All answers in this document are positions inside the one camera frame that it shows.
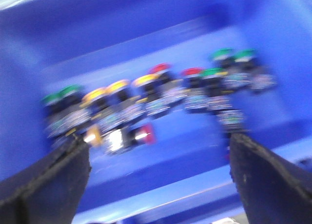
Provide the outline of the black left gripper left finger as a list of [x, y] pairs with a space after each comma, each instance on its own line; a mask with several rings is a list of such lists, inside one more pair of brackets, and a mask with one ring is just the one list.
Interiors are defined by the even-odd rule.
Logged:
[[70, 224], [91, 171], [89, 145], [69, 138], [0, 183], [2, 224]]

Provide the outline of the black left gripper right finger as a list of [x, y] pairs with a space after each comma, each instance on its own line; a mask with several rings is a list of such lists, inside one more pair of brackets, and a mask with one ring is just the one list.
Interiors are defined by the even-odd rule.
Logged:
[[245, 134], [230, 138], [231, 177], [251, 224], [310, 224], [312, 174]]

